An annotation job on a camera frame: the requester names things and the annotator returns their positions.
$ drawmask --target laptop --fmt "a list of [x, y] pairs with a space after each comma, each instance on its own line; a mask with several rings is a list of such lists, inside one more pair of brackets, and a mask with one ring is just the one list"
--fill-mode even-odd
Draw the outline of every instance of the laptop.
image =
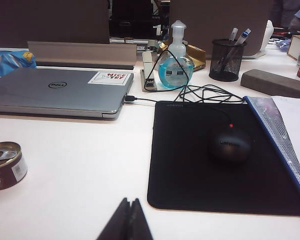
[[0, 0], [0, 48], [28, 41], [108, 44], [107, 0]]
[[253, 57], [262, 46], [272, 3], [273, 0], [173, 0], [169, 21], [170, 25], [176, 20], [186, 24], [183, 39], [205, 50], [207, 59], [212, 56], [214, 39], [229, 38], [233, 28], [238, 28], [238, 39], [249, 28], [243, 55]]
[[132, 72], [18, 68], [0, 78], [0, 114], [115, 119]]

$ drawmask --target black mouse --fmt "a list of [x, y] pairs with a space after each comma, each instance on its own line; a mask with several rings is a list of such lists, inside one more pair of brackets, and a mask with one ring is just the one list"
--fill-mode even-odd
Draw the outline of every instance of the black mouse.
[[208, 153], [213, 160], [244, 163], [251, 152], [250, 136], [233, 124], [214, 127], [208, 133]]

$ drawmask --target sticker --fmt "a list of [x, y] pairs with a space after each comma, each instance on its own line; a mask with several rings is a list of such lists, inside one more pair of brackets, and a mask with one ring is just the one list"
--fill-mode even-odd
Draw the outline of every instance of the sticker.
[[16, 165], [14, 165], [11, 169], [16, 181], [19, 182], [27, 173], [27, 165], [24, 157], [22, 156], [20, 161]]
[[130, 75], [130, 72], [99, 71], [90, 79], [88, 84], [124, 86], [126, 85]]

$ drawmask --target eraser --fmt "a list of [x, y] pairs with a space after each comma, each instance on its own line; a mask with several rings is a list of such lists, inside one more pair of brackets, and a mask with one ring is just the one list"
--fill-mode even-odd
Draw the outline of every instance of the eraser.
[[300, 81], [258, 69], [246, 71], [241, 86], [271, 96], [300, 98]]

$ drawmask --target pen holder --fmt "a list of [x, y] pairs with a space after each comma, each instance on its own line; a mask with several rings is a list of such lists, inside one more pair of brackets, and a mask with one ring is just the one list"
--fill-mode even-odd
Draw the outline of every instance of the pen holder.
[[210, 78], [223, 82], [238, 80], [242, 56], [247, 43], [234, 45], [235, 42], [228, 39], [215, 39], [212, 41]]

